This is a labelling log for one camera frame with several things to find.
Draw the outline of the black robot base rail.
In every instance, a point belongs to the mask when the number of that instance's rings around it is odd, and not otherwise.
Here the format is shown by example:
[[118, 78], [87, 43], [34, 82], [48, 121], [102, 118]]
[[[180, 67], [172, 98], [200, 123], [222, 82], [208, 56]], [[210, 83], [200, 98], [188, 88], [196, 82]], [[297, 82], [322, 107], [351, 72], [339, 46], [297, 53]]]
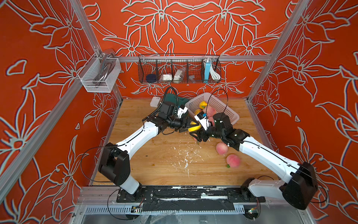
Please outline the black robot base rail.
[[150, 212], [233, 212], [243, 214], [266, 202], [246, 187], [228, 186], [143, 186], [135, 199], [125, 190], [117, 195], [118, 203], [137, 203]]

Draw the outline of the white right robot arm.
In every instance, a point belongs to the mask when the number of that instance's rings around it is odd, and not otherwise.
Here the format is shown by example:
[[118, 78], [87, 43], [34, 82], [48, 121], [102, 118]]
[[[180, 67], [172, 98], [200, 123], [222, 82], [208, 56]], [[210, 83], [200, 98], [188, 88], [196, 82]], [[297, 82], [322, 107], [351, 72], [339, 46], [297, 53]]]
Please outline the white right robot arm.
[[201, 128], [191, 134], [198, 141], [221, 139], [228, 147], [254, 158], [279, 177], [277, 181], [250, 180], [248, 190], [253, 196], [284, 199], [299, 210], [305, 210], [311, 203], [318, 191], [315, 169], [311, 164], [288, 159], [249, 133], [233, 128], [225, 113], [215, 114], [214, 122], [210, 122], [207, 115], [200, 112], [194, 120], [201, 124]]

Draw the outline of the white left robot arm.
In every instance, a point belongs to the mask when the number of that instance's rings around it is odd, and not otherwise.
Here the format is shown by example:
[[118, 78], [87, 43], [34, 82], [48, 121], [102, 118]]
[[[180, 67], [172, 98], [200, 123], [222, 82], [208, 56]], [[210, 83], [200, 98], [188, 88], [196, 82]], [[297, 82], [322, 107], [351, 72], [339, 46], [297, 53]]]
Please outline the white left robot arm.
[[167, 128], [183, 132], [200, 125], [188, 114], [187, 107], [168, 101], [161, 103], [142, 122], [142, 127], [126, 139], [116, 144], [108, 143], [103, 148], [98, 166], [99, 173], [134, 197], [139, 197], [142, 190], [142, 184], [131, 175], [130, 161], [135, 153]]

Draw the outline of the yellow peach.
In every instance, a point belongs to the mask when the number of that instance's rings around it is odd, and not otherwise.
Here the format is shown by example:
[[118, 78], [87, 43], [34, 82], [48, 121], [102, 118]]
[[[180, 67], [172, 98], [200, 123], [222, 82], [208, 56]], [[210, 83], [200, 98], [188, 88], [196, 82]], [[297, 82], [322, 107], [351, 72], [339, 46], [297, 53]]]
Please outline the yellow peach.
[[197, 110], [195, 110], [194, 114], [197, 115], [197, 114], [199, 114], [200, 112], [202, 112], [202, 110], [201, 110], [201, 109], [197, 109]]
[[196, 126], [196, 127], [189, 127], [188, 128], [188, 132], [195, 132], [197, 130], [200, 130], [201, 129], [201, 124], [199, 126]]
[[201, 101], [199, 103], [199, 109], [204, 110], [208, 106], [206, 101]]

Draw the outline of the pink peach with leaf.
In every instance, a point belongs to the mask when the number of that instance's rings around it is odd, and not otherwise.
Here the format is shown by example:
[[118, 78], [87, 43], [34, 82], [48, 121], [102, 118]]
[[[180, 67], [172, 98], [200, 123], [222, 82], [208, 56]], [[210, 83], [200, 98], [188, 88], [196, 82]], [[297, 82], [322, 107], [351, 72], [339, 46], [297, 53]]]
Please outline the pink peach with leaf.
[[212, 123], [212, 126], [215, 126], [215, 122], [213, 117], [208, 117], [208, 120]]

